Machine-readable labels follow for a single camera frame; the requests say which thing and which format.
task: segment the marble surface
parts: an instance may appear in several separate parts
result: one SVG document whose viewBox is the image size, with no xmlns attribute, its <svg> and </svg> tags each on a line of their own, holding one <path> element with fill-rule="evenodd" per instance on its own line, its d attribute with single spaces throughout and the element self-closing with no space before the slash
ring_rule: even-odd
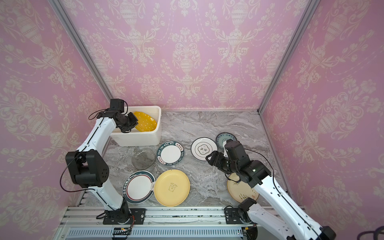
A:
<svg viewBox="0 0 384 240">
<path fill-rule="evenodd" d="M 156 160 L 146 171 L 151 172 L 155 178 L 169 169 L 181 170 L 188 176 L 190 192 L 180 206 L 238 205 L 238 202 L 228 193 L 224 173 L 205 161 L 197 160 L 190 151 L 192 142 L 197 138 L 208 137 L 214 140 L 220 132 L 230 132 L 237 137 L 244 148 L 262 153 L 275 169 L 275 178 L 286 189 L 277 163 L 272 157 L 260 117 L 256 112 L 163 112 L 161 123 L 161 144 L 167 141 L 177 141 L 183 145 L 185 155 L 174 166 L 165 166 Z M 120 147 L 114 141 L 111 142 L 104 160 L 109 166 L 109 178 L 120 194 L 122 194 L 124 181 L 137 171 L 132 164 L 132 158 L 144 148 L 147 151 L 152 149 L 153 152 L 156 152 L 161 144 L 145 147 Z M 261 156 L 250 151 L 246 152 L 251 160 L 259 160 L 270 169 L 266 160 Z M 262 196 L 259 196 L 257 202 L 264 206 L 270 205 Z M 92 194 L 89 194 L 84 206 L 102 206 L 102 204 Z M 134 206 L 161 205 L 152 194 L 147 201 Z"/>
</svg>

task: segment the pink wall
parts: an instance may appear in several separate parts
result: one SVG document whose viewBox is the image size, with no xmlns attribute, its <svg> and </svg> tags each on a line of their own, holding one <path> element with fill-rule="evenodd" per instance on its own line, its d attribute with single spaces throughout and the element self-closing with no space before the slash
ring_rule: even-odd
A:
<svg viewBox="0 0 384 240">
<path fill-rule="evenodd" d="M 49 240 L 77 200 L 64 156 L 107 102 L 46 0 L 0 2 L 0 23 L 0 238 Z"/>
<path fill-rule="evenodd" d="M 61 0 L 115 97 L 256 109 L 307 0 Z"/>
<path fill-rule="evenodd" d="M 296 201 L 338 239 L 384 222 L 383 9 L 321 1 L 263 114 Z"/>
</svg>

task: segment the blue patterned plate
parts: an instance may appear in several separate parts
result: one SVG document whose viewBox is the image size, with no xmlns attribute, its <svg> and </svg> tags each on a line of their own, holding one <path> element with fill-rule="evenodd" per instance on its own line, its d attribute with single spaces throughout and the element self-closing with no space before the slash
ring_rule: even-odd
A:
<svg viewBox="0 0 384 240">
<path fill-rule="evenodd" d="M 223 143 L 229 139 L 232 139 L 233 141 L 237 141 L 237 138 L 235 137 L 235 135 L 228 132 L 222 132 L 222 133 L 219 133 L 219 135 L 217 135 L 216 143 L 219 146 L 219 148 L 224 150 Z"/>
</svg>

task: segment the white robotic arm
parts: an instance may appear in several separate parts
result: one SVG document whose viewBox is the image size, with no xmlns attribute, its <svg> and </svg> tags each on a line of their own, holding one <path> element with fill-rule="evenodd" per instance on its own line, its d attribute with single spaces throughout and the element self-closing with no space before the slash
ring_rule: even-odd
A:
<svg viewBox="0 0 384 240">
<path fill-rule="evenodd" d="M 284 220 L 265 211 L 255 200 L 247 198 L 238 210 L 243 222 L 257 223 L 281 240 L 335 239 L 335 232 L 309 217 L 284 192 L 264 164 L 249 159 L 239 141 L 228 140 L 224 148 L 224 154 L 213 151 L 206 157 L 207 162 L 226 174 L 236 173 L 241 181 L 248 183 L 263 196 Z"/>
<path fill-rule="evenodd" d="M 122 132 L 129 132 L 137 125 L 134 114 L 124 115 L 123 111 L 124 101 L 111 99 L 110 107 L 98 113 L 96 124 L 87 139 L 76 151 L 68 152 L 65 157 L 72 182 L 91 190 L 104 205 L 104 220 L 120 224 L 129 221 L 131 212 L 127 202 L 111 184 L 109 167 L 101 155 L 116 127 Z"/>
<path fill-rule="evenodd" d="M 101 155 L 109 135 L 116 127 L 122 132 L 129 132 L 137 125 L 133 113 L 125 115 L 123 111 L 124 101 L 111 99 L 110 107 L 98 113 L 96 124 L 87 139 L 76 151 L 69 152 L 65 157 L 73 183 L 91 190 L 104 205 L 104 221 L 108 218 L 120 224 L 129 221 L 131 212 L 127 202 L 112 186 L 108 178 L 109 167 Z M 239 205 L 238 213 L 244 222 L 260 224 L 281 240 L 335 239 L 334 231 L 328 226 L 322 227 L 302 211 L 274 180 L 264 164 L 249 159 L 239 141 L 228 140 L 225 154 L 214 151 L 206 160 L 225 173 L 235 172 L 241 181 L 262 195 L 284 220 L 248 198 Z"/>
<path fill-rule="evenodd" d="M 113 118 L 97 119 L 91 133 L 77 150 L 81 152 L 96 150 L 101 156 L 104 146 L 115 128 L 116 123 Z M 115 190 L 109 178 L 101 187 L 89 186 L 88 189 L 92 189 L 91 192 L 104 205 L 105 210 L 112 211 L 121 208 L 123 197 Z"/>
</svg>

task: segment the yellow polka dot plate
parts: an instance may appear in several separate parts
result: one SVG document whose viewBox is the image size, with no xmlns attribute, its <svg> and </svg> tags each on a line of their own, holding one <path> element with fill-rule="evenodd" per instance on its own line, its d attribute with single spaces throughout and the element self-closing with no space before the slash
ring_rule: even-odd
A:
<svg viewBox="0 0 384 240">
<path fill-rule="evenodd" d="M 133 114 L 137 117 L 139 124 L 136 129 L 140 132 L 151 132 L 156 129 L 157 122 L 148 114 L 143 112 L 134 112 Z"/>
</svg>

